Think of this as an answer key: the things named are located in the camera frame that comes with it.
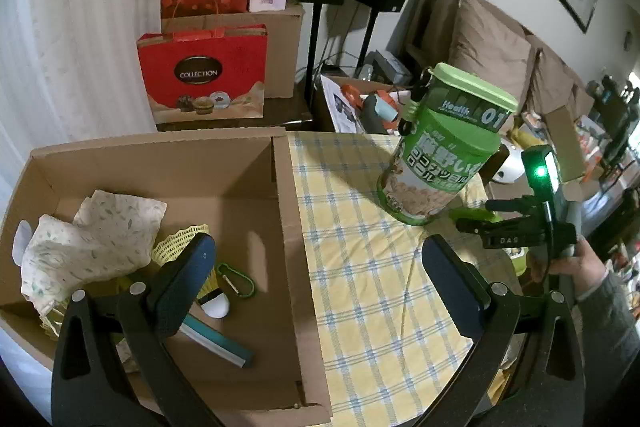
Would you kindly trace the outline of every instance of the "speaker pole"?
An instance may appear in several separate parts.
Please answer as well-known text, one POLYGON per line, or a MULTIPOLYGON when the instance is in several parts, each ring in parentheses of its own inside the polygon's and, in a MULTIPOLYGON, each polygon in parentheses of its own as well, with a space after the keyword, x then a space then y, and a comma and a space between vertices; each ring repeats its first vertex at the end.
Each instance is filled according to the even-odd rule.
POLYGON ((314 70, 316 68, 316 46, 318 45, 318 30, 320 29, 320 14, 322 13, 322 4, 314 3, 314 14, 311 19, 311 35, 309 35, 309 56, 306 61, 306 81, 305 81, 305 100, 311 109, 313 99, 314 86, 314 70))
POLYGON ((371 41, 371 36, 373 35, 373 26, 375 26, 376 24, 378 13, 380 13, 378 10, 375 10, 373 8, 371 9, 371 15, 369 16, 369 24, 367 24, 367 32, 364 34, 364 42, 362 43, 362 49, 360 50, 360 58, 358 59, 356 72, 362 67, 362 65, 364 64, 364 59, 367 57, 367 51, 369 50, 369 42, 371 41))

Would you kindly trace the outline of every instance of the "yellow tablecloth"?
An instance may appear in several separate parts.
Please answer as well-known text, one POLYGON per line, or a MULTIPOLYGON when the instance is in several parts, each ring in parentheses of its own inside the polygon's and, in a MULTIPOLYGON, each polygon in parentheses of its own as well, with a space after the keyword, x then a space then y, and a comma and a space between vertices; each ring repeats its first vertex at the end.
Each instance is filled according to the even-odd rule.
MULTIPOLYGON (((471 346, 422 267, 428 235, 444 236, 488 281, 520 292, 507 254, 483 250, 448 217, 410 227, 379 206, 376 181, 398 141, 289 134, 334 427, 389 427, 414 418, 471 346)), ((465 191, 469 206, 486 199, 479 179, 465 191)))

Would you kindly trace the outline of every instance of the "metal screw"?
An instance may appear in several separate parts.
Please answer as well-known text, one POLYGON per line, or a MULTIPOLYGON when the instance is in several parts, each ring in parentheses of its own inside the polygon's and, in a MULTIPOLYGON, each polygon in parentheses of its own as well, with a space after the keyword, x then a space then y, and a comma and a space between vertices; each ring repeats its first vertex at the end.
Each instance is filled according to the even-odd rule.
POLYGON ((564 295, 560 292, 551 292, 551 298, 558 304, 562 304, 564 302, 564 295))
POLYGON ((129 286, 129 293, 131 295, 140 295, 146 290, 146 284, 143 282, 134 282, 131 286, 129 286))
POLYGON ((76 290, 74 291, 73 295, 71 295, 71 300, 73 302, 80 302, 82 299, 84 299, 84 296, 86 294, 84 293, 84 290, 76 290))
POLYGON ((494 293, 494 295, 499 295, 500 297, 504 297, 505 295, 507 295, 508 288, 501 282, 494 282, 491 285, 491 291, 494 293))

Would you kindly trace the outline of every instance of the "green plastic container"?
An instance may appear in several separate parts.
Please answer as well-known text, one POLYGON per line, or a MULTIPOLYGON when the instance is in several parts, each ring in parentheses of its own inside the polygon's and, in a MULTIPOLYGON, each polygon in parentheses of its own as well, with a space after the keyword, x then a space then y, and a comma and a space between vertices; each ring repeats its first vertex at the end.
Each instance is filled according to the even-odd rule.
POLYGON ((378 179, 384 209, 409 225, 424 225, 450 203, 499 149, 497 132, 518 107, 507 92, 448 64, 429 72, 429 92, 403 115, 412 132, 378 179))

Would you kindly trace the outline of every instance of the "gray sleeve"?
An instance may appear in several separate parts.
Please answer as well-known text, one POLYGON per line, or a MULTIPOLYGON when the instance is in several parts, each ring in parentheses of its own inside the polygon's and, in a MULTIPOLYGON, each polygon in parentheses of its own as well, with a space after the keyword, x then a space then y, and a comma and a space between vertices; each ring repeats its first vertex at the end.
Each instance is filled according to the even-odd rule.
POLYGON ((640 351, 640 337, 620 280, 612 273, 578 307, 588 413, 602 409, 613 397, 640 351))

